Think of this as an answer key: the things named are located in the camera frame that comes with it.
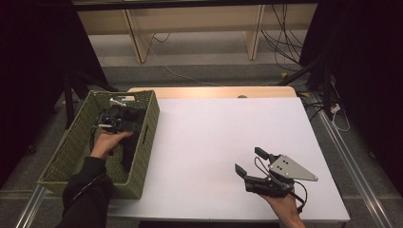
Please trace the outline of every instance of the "triangular metal plate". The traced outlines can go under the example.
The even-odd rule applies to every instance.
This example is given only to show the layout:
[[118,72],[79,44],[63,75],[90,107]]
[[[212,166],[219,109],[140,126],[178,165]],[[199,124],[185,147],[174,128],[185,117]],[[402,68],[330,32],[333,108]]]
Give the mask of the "triangular metal plate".
[[270,170],[288,179],[317,181],[317,176],[285,155],[281,155],[270,165]]

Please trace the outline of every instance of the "black cable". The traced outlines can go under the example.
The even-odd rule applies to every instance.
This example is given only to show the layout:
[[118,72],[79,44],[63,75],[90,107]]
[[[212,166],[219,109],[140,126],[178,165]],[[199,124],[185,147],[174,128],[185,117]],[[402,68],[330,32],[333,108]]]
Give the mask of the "black cable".
[[[256,160],[259,160],[261,166],[263,166],[263,168],[267,171],[267,173],[264,172],[264,170],[262,170],[262,169],[258,166],[258,164],[256,163]],[[269,170],[266,168],[266,166],[264,166],[263,162],[261,161],[261,159],[260,159],[259,157],[255,157],[255,166],[256,166],[262,173],[264,173],[266,176],[270,176]]]
[[288,55],[285,55],[284,52],[280,52],[280,51],[278,51],[278,52],[279,52],[281,55],[283,55],[284,57],[286,57],[287,59],[290,59],[292,62],[298,64],[298,65],[301,67],[300,63],[296,60],[296,58],[295,58],[295,56],[294,56],[294,54],[293,54],[293,51],[290,49],[290,44],[291,44],[291,47],[293,48],[294,52],[295,52],[298,56],[299,56],[299,54],[297,53],[297,50],[296,50],[294,44],[292,44],[291,40],[288,38],[286,29],[285,29],[285,19],[286,19],[287,10],[288,10],[287,5],[284,4],[284,5],[282,6],[282,22],[281,22],[281,20],[279,19],[278,13],[276,12],[276,9],[274,8],[274,5],[271,5],[271,6],[272,6],[272,9],[273,9],[274,14],[276,15],[276,18],[278,19],[278,24],[279,24],[279,26],[280,26],[280,28],[281,28],[281,31],[280,31],[280,34],[279,34],[279,36],[278,36],[276,45],[275,45],[275,47],[274,47],[274,49],[275,49],[275,59],[276,59],[276,63],[277,63],[281,68],[289,69],[289,70],[293,70],[293,71],[297,71],[297,70],[294,70],[294,69],[291,69],[291,68],[286,68],[286,67],[284,67],[284,66],[281,66],[281,65],[278,63],[278,60],[277,60],[277,53],[276,53],[276,51],[278,51],[278,44],[280,43],[281,34],[284,32],[285,45],[288,47],[288,50],[290,51],[291,57],[288,56]]
[[[267,31],[265,31],[265,32],[266,32],[265,35],[266,35],[268,38],[270,38],[270,39],[276,41],[276,39],[273,38],[272,36],[270,36],[269,33],[267,33]],[[285,43],[285,42],[282,42],[282,41],[278,41],[278,42],[279,42],[280,44],[282,44],[282,45],[287,45],[287,43]],[[302,46],[299,46],[299,45],[294,45],[294,44],[288,44],[288,45],[294,46],[295,48],[302,48]]]
[[296,37],[296,35],[294,35],[294,33],[291,30],[290,30],[290,33],[294,36],[294,38],[297,40],[297,42],[299,42],[301,45],[303,45],[302,42],[299,41],[299,39]]
[[277,64],[280,68],[287,69],[287,70],[290,70],[290,71],[297,71],[296,69],[291,69],[291,68],[289,68],[289,67],[282,66],[282,65],[278,62],[277,53],[279,53],[279,54],[282,55],[283,57],[289,59],[290,61],[294,62],[295,64],[298,64],[298,65],[299,65],[299,63],[298,63],[297,61],[295,61],[292,57],[290,57],[289,55],[287,55],[286,53],[284,53],[284,52],[283,52],[281,49],[279,49],[271,40],[269,40],[269,38],[266,36],[266,35],[268,35],[268,34],[265,34],[263,31],[262,31],[262,34],[263,34],[263,36],[264,36],[264,38],[265,38],[267,44],[270,46],[270,48],[272,48],[272,49],[275,51],[275,60],[276,60],[276,64]]
[[305,191],[305,203],[306,203],[306,201],[308,201],[308,191],[306,190],[305,186],[302,183],[295,181],[295,180],[294,180],[294,182],[301,185],[303,190]]
[[302,212],[302,208],[305,206],[306,201],[308,200],[308,191],[306,191],[306,188],[305,188],[305,186],[304,186],[302,183],[300,183],[300,182],[298,182],[298,181],[295,181],[295,183],[298,183],[299,185],[301,185],[302,188],[305,190],[305,200],[302,199],[301,197],[299,197],[299,196],[298,196],[296,193],[294,193],[292,190],[288,190],[288,193],[289,193],[291,196],[293,196],[295,199],[297,199],[298,201],[301,202],[301,205],[297,208],[298,212],[301,213],[301,212]]
[[312,117],[309,119],[309,122],[316,116],[316,114],[319,112],[319,111],[321,111],[322,109],[323,109],[324,107],[322,106],[320,109],[318,109],[315,113],[314,113],[314,115],[312,115]]

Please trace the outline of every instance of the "person's arm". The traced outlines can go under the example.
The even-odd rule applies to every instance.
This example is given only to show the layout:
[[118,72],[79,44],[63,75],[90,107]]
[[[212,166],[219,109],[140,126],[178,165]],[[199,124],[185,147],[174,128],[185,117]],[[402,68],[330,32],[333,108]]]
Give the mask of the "person's arm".
[[278,219],[282,224],[287,228],[304,228],[301,218],[299,217],[299,213],[297,211],[297,203],[296,199],[288,194],[285,198],[270,198],[266,196],[260,195],[264,198],[270,206],[273,208],[273,211],[278,216]]
[[64,212],[57,227],[105,227],[113,183],[106,175],[108,153],[131,132],[101,132],[81,171],[73,175],[63,193]]

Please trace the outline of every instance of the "white cable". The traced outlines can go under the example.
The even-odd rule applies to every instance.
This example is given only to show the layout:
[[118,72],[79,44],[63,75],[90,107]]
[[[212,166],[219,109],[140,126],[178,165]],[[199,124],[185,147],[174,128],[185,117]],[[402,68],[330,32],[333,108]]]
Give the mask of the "white cable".
[[[336,95],[337,95],[338,99],[340,100],[340,96],[338,95],[338,92],[337,92],[337,89],[336,89],[336,87],[335,87],[335,84],[334,84],[333,82],[331,82],[331,84],[332,84],[333,88],[335,89],[335,92],[336,92]],[[345,111],[345,110],[344,110],[344,117],[346,118],[347,129],[342,129],[342,128],[340,128],[340,127],[338,127],[338,126],[336,125],[335,118],[336,118],[336,113],[338,112],[338,110],[336,110],[335,112],[332,111],[332,113],[333,113],[333,119],[332,119],[332,124],[333,124],[333,126],[334,126],[337,130],[344,131],[344,132],[350,130],[350,123],[349,123],[349,119],[347,118],[347,114],[346,114],[346,111]]]
[[144,40],[144,38],[142,37],[143,42],[148,46],[148,49],[151,50],[152,54],[155,56],[155,58],[157,58],[157,60],[164,66],[166,67],[166,69],[168,69],[169,72],[171,72],[173,75],[176,75],[178,77],[184,78],[184,79],[189,79],[191,81],[194,81],[196,83],[200,83],[202,85],[211,85],[211,86],[225,86],[225,85],[220,85],[220,84],[215,84],[215,83],[205,83],[199,80],[196,80],[194,78],[188,77],[188,76],[184,76],[181,74],[177,74],[174,71],[172,71],[172,69],[170,69],[160,58],[158,58],[158,56],[155,54],[154,50],[151,48],[151,46]]

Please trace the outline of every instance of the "wire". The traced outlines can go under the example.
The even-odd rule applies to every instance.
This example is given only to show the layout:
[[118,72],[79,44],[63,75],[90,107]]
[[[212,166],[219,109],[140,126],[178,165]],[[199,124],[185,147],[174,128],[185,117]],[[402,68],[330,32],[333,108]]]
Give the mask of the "wire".
[[171,33],[168,33],[168,35],[166,36],[165,39],[159,40],[159,39],[157,39],[157,37],[155,37],[155,35],[157,35],[157,34],[158,34],[158,33],[154,33],[154,34],[152,35],[152,38],[155,39],[156,41],[160,42],[160,43],[165,42],[165,41],[169,38],[169,36],[171,35]]
[[191,78],[191,77],[189,77],[189,76],[185,76],[185,75],[181,75],[181,74],[175,73],[171,68],[169,68],[169,67],[157,56],[157,54],[155,54],[154,50],[151,48],[151,46],[150,46],[144,39],[143,39],[143,42],[144,42],[145,45],[148,47],[148,49],[151,51],[151,53],[155,56],[155,58],[156,58],[169,72],[171,72],[173,75],[176,75],[176,76],[181,77],[181,78],[184,78],[184,79],[191,80],[191,81],[193,81],[193,82],[196,82],[196,83],[199,83],[199,84],[202,84],[202,85],[225,86],[225,85],[220,85],[220,84],[215,84],[215,83],[206,83],[206,82],[202,82],[202,81],[199,81],[199,80],[197,80],[197,79]]
[[317,115],[317,113],[318,113],[319,111],[321,111],[323,108],[324,108],[324,107],[321,107],[320,109],[318,109],[318,110],[314,113],[314,115],[312,115],[312,117],[309,118],[309,122],[310,122],[310,121]]
[[[337,95],[337,98],[340,100],[340,96],[338,95],[338,92],[337,92],[337,89],[336,89],[336,87],[335,87],[335,84],[334,84],[333,82],[331,82],[331,84],[332,84],[333,89],[335,90],[335,93],[336,93],[336,95]],[[340,127],[338,127],[338,126],[336,125],[336,114],[337,114],[337,111],[333,114],[332,124],[333,124],[333,126],[334,126],[337,130],[346,132],[346,131],[349,131],[349,130],[350,130],[350,122],[349,122],[349,119],[347,118],[346,109],[345,109],[344,107],[343,107],[343,113],[344,113],[344,117],[345,117],[346,122],[347,122],[347,128],[346,128],[346,129],[342,129],[342,128],[340,128]]]
[[[275,51],[276,64],[280,68],[291,70],[291,71],[297,71],[297,69],[289,68],[288,65],[285,63],[285,59],[288,59],[288,60],[292,61],[293,63],[298,64],[301,67],[301,64],[297,61],[296,57],[293,54],[293,51],[294,51],[296,53],[296,55],[299,57],[300,55],[299,55],[298,51],[296,50],[296,48],[301,48],[301,47],[293,44],[293,42],[291,41],[291,39],[287,35],[287,31],[286,31],[286,27],[285,27],[285,19],[287,17],[288,6],[287,6],[287,4],[282,5],[281,19],[280,19],[280,16],[278,15],[274,5],[271,5],[271,6],[272,6],[273,12],[276,15],[276,18],[278,20],[278,24],[279,24],[279,26],[281,28],[280,34],[279,34],[277,40],[275,38],[271,37],[267,33],[267,31],[262,31],[262,34],[263,34],[266,42],[269,44],[269,46]],[[280,41],[282,34],[284,34],[285,42]],[[278,44],[284,44],[285,45],[284,50],[280,50],[279,47],[278,47]],[[290,53],[289,55],[285,53],[286,49],[288,49],[288,51]],[[278,56],[277,56],[278,54],[280,54],[280,55],[282,55],[284,57],[284,64],[286,66],[282,66],[278,62]]]
[[[261,166],[263,166],[263,168],[266,170],[267,173],[264,172],[264,170],[262,170],[262,169],[258,166],[258,164],[256,163],[256,160],[258,160],[258,161],[260,162]],[[261,161],[261,159],[260,159],[259,157],[255,157],[255,166],[256,166],[262,173],[264,173],[266,176],[270,176],[269,170],[266,168],[266,166],[264,166],[263,161]]]
[[306,187],[305,187],[302,183],[300,183],[300,182],[298,182],[298,181],[295,181],[295,180],[294,180],[294,182],[297,183],[297,184],[299,184],[299,185],[301,185],[302,188],[303,188],[303,190],[305,191],[305,203],[306,203],[306,201],[308,200],[308,191],[306,190]]
[[290,31],[290,33],[294,36],[294,38],[296,39],[296,41],[299,42],[301,45],[303,45],[302,42],[300,42],[299,39],[296,37],[296,35],[294,35],[294,33],[293,33],[291,30],[289,30],[289,31]]

